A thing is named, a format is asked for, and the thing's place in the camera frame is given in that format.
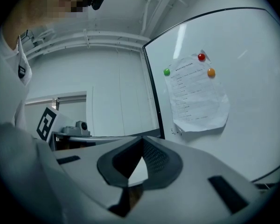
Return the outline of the grey roller blind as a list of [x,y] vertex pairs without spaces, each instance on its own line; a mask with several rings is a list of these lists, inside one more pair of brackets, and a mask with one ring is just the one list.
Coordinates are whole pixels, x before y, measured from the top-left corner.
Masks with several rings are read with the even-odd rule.
[[73,120],[86,122],[86,101],[62,101],[59,102],[59,112]]

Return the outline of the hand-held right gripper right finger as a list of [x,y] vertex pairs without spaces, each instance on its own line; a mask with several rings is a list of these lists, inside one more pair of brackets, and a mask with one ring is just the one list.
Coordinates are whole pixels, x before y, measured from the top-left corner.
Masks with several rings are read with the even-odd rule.
[[237,224],[257,209],[257,188],[213,155],[155,137],[147,140],[177,153],[183,167],[167,187],[143,192],[125,217],[128,224]]

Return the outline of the person's white shirt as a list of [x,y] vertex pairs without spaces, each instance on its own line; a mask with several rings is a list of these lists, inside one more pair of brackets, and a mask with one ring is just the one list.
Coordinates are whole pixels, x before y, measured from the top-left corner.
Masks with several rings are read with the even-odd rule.
[[[26,69],[24,78],[18,77],[18,66]],[[10,123],[26,130],[25,102],[29,92],[32,70],[24,54],[21,40],[12,50],[0,29],[0,124]]]

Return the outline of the printed white paper sheet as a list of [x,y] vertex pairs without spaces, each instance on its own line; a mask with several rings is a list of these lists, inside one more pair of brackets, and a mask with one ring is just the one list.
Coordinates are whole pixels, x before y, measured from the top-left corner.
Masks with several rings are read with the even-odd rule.
[[[205,54],[199,61],[198,54]],[[222,83],[215,75],[204,50],[174,59],[169,65],[170,76],[165,76],[173,123],[181,132],[202,132],[226,125],[230,102]]]

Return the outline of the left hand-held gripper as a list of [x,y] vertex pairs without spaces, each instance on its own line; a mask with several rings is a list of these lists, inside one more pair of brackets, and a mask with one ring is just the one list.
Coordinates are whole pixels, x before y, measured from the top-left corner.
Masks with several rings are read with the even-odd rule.
[[91,136],[86,122],[73,121],[51,107],[45,108],[36,132],[40,139],[49,144],[52,151],[91,147],[96,142],[113,142],[126,137],[161,137],[159,128],[125,136]]

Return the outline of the window with dark frame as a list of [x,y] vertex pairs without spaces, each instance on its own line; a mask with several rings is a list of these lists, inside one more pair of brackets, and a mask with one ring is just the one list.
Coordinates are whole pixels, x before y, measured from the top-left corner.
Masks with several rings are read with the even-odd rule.
[[29,97],[25,103],[25,119],[27,131],[34,137],[37,136],[37,126],[40,118],[47,106],[50,106],[56,110],[59,108],[59,102],[62,101],[86,101],[86,92],[72,92],[62,93],[55,95],[48,95],[43,97],[31,98]]

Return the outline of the white whiteboard with black stand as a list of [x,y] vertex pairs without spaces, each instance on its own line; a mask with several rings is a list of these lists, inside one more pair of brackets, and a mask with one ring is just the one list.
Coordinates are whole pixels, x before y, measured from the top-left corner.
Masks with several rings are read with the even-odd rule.
[[[280,24],[266,10],[204,13],[143,46],[161,137],[206,151],[251,182],[280,181]],[[183,133],[172,118],[164,70],[204,51],[230,103],[224,127]]]

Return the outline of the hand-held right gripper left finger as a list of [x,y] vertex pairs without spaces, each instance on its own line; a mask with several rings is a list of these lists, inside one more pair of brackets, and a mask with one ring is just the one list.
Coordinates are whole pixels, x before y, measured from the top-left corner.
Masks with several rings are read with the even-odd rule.
[[56,151],[63,186],[66,224],[144,224],[143,188],[129,186],[142,157],[142,138],[127,137],[93,147]]

